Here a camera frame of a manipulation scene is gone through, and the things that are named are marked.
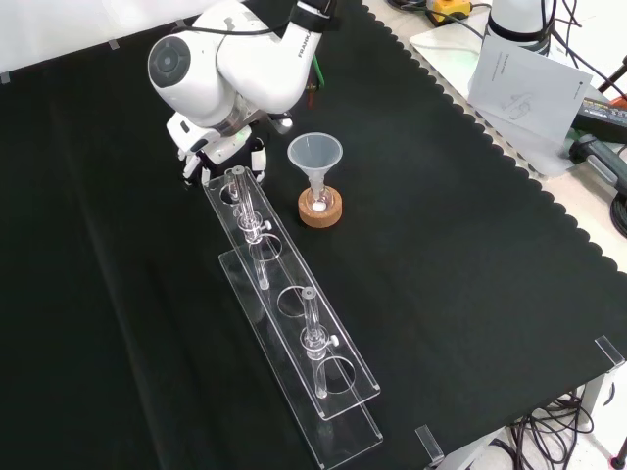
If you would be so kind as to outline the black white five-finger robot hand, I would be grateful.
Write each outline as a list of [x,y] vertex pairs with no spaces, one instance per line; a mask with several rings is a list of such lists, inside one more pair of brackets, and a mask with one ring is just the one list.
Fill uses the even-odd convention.
[[248,166],[257,181],[265,177],[267,156],[264,141],[253,135],[252,126],[265,118],[279,133],[287,133],[293,126],[289,112],[283,114],[254,117],[231,136],[221,136],[213,128],[203,128],[193,124],[187,117],[175,113],[167,122],[167,131],[177,146],[177,158],[182,164],[182,179],[192,185],[196,182],[207,184],[212,179],[225,174],[237,166],[234,158],[242,151],[250,156]]

